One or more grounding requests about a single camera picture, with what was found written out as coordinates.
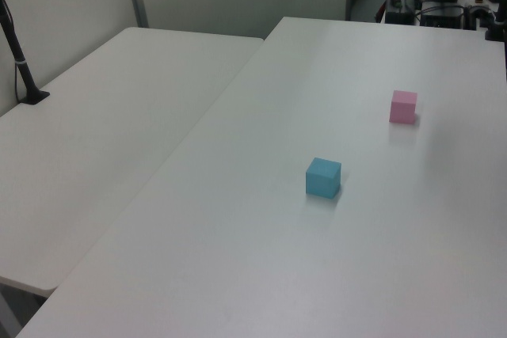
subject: white table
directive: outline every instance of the white table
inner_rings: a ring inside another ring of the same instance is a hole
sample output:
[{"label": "white table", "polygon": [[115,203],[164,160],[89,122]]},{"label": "white table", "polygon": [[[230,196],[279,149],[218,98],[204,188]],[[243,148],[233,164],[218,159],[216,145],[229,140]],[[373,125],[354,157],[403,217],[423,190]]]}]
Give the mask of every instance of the white table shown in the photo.
[{"label": "white table", "polygon": [[19,337],[503,338],[506,147],[502,44],[285,18]]},{"label": "white table", "polygon": [[60,285],[261,43],[126,29],[0,118],[0,283]]}]

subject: tabletop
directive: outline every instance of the tabletop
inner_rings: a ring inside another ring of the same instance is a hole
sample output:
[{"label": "tabletop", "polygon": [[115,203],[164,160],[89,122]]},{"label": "tabletop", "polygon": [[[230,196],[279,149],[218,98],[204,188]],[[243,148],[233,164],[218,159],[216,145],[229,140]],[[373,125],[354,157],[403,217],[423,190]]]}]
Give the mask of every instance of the tabletop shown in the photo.
[{"label": "tabletop", "polygon": [[0,282],[48,296],[262,40],[128,28],[0,118]]},{"label": "tabletop", "polygon": [[502,44],[285,18],[19,337],[503,338],[506,147]]}]

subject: blue cube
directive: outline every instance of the blue cube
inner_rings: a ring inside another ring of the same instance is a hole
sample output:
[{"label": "blue cube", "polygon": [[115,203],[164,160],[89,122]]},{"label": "blue cube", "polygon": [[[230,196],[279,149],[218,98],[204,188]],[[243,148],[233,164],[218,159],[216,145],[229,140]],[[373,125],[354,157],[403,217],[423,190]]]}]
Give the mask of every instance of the blue cube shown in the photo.
[{"label": "blue cube", "polygon": [[307,170],[307,193],[332,199],[340,190],[341,163],[314,158]]}]

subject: cube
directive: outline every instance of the cube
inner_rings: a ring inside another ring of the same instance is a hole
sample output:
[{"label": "cube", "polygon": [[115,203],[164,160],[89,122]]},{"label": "cube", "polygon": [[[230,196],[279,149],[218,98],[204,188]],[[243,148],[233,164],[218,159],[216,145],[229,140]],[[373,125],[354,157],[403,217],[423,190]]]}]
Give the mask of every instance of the cube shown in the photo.
[{"label": "cube", "polygon": [[395,90],[391,101],[391,123],[414,124],[417,93]]},{"label": "cube", "polygon": [[307,194],[332,199],[340,190],[341,163],[314,158],[307,170]]}]

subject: cable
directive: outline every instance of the cable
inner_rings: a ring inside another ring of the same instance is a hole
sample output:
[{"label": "cable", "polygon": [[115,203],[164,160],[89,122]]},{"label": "cable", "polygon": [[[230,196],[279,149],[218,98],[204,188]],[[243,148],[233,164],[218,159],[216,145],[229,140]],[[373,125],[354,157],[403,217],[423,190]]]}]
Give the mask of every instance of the cable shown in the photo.
[{"label": "cable", "polygon": [[17,64],[14,63],[14,93],[16,94],[16,102],[20,104],[19,96],[17,95]]},{"label": "cable", "polygon": [[[9,5],[7,4],[6,0],[2,0],[3,5],[7,9],[7,13],[9,14],[10,24],[13,26],[14,29],[14,19],[13,14],[10,12]],[[17,95],[17,64],[14,61],[14,94],[16,95],[16,102],[20,104],[19,96]]]},{"label": "cable", "polygon": [[421,20],[419,20],[419,17],[417,17],[417,15],[415,14],[415,11],[409,7],[409,5],[407,4],[406,0],[404,0],[404,2],[405,2],[405,8],[406,8],[406,10],[409,11],[410,13],[412,13],[417,21],[421,22]]},{"label": "cable", "polygon": [[429,7],[427,9],[424,9],[418,13],[416,13],[416,15],[422,15],[423,13],[427,13],[427,12],[432,12],[432,11],[437,11],[437,10],[440,10],[440,9],[447,9],[447,8],[460,8],[460,9],[465,9],[465,7],[463,6],[434,6],[434,7]]}]

